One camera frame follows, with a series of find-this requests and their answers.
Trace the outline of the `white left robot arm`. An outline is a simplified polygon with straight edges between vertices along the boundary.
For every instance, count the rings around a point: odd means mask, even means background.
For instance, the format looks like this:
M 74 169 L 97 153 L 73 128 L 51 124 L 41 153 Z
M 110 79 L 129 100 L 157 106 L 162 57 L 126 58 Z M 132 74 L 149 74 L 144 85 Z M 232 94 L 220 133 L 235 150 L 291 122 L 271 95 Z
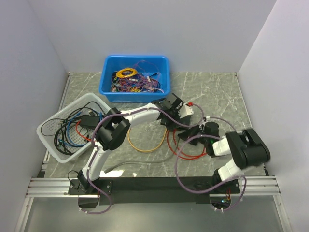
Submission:
M 94 146 L 88 162 L 78 173 L 80 189 L 86 194 L 96 191 L 101 169 L 113 150 L 119 148 L 130 128 L 144 122 L 160 120 L 169 127 L 180 123 L 180 110 L 183 101 L 174 93 L 167 98 L 154 100 L 151 103 L 132 110 L 119 111 L 110 109 L 103 120 L 97 124 L 91 138 Z

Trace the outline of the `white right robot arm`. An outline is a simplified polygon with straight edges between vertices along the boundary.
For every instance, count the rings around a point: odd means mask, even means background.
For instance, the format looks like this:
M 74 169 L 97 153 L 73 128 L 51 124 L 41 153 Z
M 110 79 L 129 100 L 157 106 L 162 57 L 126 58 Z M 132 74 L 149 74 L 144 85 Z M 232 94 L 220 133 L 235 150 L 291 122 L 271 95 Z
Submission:
M 206 153 L 213 158 L 231 155 L 231 159 L 222 167 L 216 169 L 212 176 L 212 187 L 218 193 L 229 188 L 229 182 L 241 176 L 251 167 L 270 161 L 268 147 L 253 128 L 241 132 L 227 132 L 219 136 L 219 125 L 206 122 L 185 132 L 185 143 L 201 143 Z

